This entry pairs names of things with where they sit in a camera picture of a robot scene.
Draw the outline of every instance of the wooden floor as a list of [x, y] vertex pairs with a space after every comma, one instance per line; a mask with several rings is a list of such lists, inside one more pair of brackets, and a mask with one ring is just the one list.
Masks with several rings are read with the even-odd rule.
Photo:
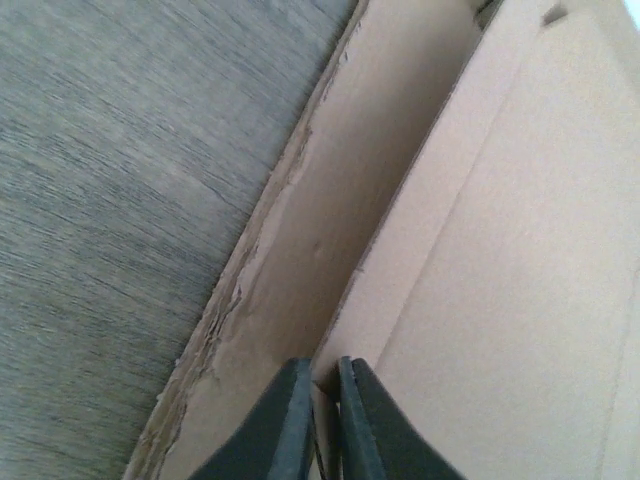
[[354, 3], [2, 3], [3, 479], [122, 475]]

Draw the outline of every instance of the hole in cardboard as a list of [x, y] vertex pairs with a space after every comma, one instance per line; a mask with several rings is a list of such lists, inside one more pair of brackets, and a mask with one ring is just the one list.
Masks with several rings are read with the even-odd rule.
[[569, 15], [569, 10], [567, 10], [567, 7], [562, 5], [562, 3], [556, 3], [551, 8], [551, 10], [545, 13], [544, 16], [542, 17], [542, 26], [548, 27], [552, 23], [555, 23], [558, 20], [563, 19], [567, 15]]

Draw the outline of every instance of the cardboard edge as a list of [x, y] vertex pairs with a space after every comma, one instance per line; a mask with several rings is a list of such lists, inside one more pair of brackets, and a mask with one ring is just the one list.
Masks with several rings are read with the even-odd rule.
[[[540, 32], [541, 18], [555, 3], [507, 0], [496, 13], [352, 275], [314, 357], [313, 378], [323, 390], [334, 389], [336, 362], [343, 355], [377, 364], [483, 139]], [[503, 49], [504, 55], [491, 58], [504, 45], [510, 47]], [[467, 123], [461, 125], [460, 119]], [[458, 145], [455, 152], [448, 148], [452, 141]], [[433, 184], [425, 185], [424, 178]], [[424, 205], [433, 206], [427, 215]], [[411, 251], [396, 255], [398, 244], [409, 245]]]
[[164, 456], [179, 433], [179, 426], [186, 411], [189, 390], [209, 363], [217, 345], [226, 316], [233, 309], [238, 277], [245, 265], [255, 255], [262, 226], [280, 193], [295, 175], [310, 134], [308, 125], [313, 113], [331, 88], [333, 77], [341, 66], [343, 52], [357, 30], [365, 14], [369, 0], [358, 0], [327, 67], [320, 76], [300, 120], [276, 164], [267, 185], [241, 234], [227, 265], [209, 299], [181, 357], [175, 362], [167, 385], [160, 395], [147, 424], [133, 450], [123, 474], [123, 480], [155, 478], [160, 473]]

